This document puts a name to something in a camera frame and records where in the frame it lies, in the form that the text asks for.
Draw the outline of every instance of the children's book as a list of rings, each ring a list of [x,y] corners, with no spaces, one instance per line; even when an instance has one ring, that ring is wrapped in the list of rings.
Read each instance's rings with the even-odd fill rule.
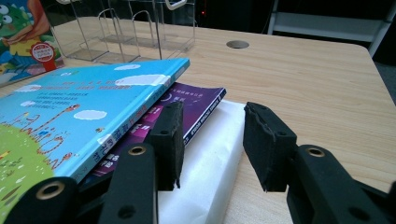
[[[79,182],[189,59],[61,68],[0,98],[0,223],[41,180]]]
[[[0,0],[0,86],[64,66],[38,0]]]
[[[149,130],[154,127],[163,108],[175,101],[183,102],[183,138],[186,146],[225,94],[226,90],[221,87],[201,88],[176,82],[95,166],[87,176],[87,181],[113,171],[123,146],[143,142]]]

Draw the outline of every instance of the white paper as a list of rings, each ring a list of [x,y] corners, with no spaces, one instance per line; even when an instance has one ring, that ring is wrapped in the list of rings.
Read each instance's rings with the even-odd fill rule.
[[[244,107],[221,101],[186,146],[181,188],[158,193],[161,224],[222,222],[243,150]]]

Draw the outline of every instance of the red round sticker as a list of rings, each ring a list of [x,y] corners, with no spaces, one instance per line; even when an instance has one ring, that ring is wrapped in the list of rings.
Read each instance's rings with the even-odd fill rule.
[[[32,57],[39,63],[43,63],[46,71],[51,71],[55,66],[55,50],[48,43],[37,43],[30,49]]]

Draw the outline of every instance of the tabletop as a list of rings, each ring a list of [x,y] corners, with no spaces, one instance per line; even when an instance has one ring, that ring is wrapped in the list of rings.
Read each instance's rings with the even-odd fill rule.
[[[186,54],[191,67],[178,81],[222,86],[226,100],[270,107],[298,145],[330,150],[353,178],[389,191],[396,180],[396,108],[367,49],[206,28],[196,28],[195,37]],[[227,47],[232,40],[249,46]],[[1,87],[0,96],[36,78]],[[224,223],[291,223],[286,193],[264,192],[245,152]]]

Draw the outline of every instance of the book cover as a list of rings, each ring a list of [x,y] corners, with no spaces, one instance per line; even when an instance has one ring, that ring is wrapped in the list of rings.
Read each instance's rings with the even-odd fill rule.
[[[39,181],[79,182],[189,65],[61,68],[0,98],[0,222]]]
[[[1,0],[0,19],[0,86],[64,67],[39,0]]]
[[[113,171],[119,159],[120,150],[125,145],[141,143],[149,130],[154,127],[163,107],[175,101],[183,105],[183,138],[186,146],[202,127],[216,106],[220,103],[226,90],[224,88],[201,88],[176,82],[172,87],[151,107],[148,112],[125,134],[118,144],[95,166],[89,178],[101,176]]]

